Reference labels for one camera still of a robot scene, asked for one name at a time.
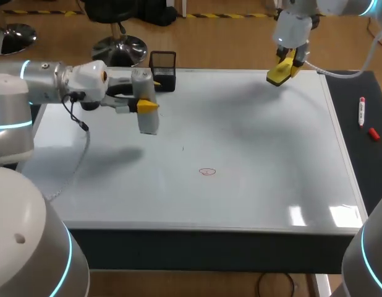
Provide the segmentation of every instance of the blue led ring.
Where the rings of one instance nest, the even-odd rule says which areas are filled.
[[[367,256],[366,256],[366,254],[365,254],[365,250],[364,250],[364,229],[365,229],[365,228],[363,228],[363,231],[362,231],[362,240],[361,240],[361,242],[362,242],[362,253],[363,253],[364,263],[365,263],[365,265],[367,266],[367,269],[368,269],[368,271],[370,272],[370,274],[371,274],[372,278],[374,279],[374,281],[375,281],[375,282],[378,284],[378,286],[382,289],[382,283],[381,283],[381,281],[379,280],[379,278],[375,275],[374,271],[372,270],[371,265],[370,265],[370,263],[368,262]]]
[[[59,281],[59,283],[57,284],[57,286],[55,287],[54,291],[51,293],[51,295],[49,297],[54,297],[56,295],[56,293],[59,291],[59,289],[61,288],[63,282],[65,281],[67,273],[69,272],[70,263],[72,262],[72,253],[73,253],[72,238],[71,238],[70,232],[66,228],[65,224],[63,224],[63,225],[64,225],[64,227],[65,227],[65,229],[67,231],[67,237],[69,238],[69,258],[67,259],[66,268],[65,268],[65,271],[63,272],[61,280]]]

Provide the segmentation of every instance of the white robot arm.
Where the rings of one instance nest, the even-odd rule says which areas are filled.
[[[133,69],[113,79],[103,61],[79,66],[61,62],[0,62],[0,165],[27,160],[33,152],[30,104],[63,104],[78,100],[116,113],[137,113],[139,130],[156,134],[158,104],[151,71]],[[127,89],[132,97],[117,97]],[[82,121],[72,117],[85,129]]]
[[[382,32],[373,41],[370,54],[362,69],[351,75],[333,74],[320,69],[307,61],[308,39],[312,29],[319,23],[318,13],[326,15],[359,15],[375,18],[382,28],[382,0],[284,0],[283,10],[279,10],[278,23],[273,35],[278,45],[276,52],[278,65],[269,71],[267,81],[280,86],[295,77],[307,63],[312,68],[337,78],[359,76],[369,65],[376,44],[382,39]]]

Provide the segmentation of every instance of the white table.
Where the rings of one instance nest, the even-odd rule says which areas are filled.
[[[325,77],[301,71],[281,88],[265,77],[178,69],[176,91],[158,95],[157,136],[139,134],[134,115],[78,106],[91,147],[54,208],[82,230],[354,235],[367,213]],[[56,192],[84,137],[47,106],[22,173]]]

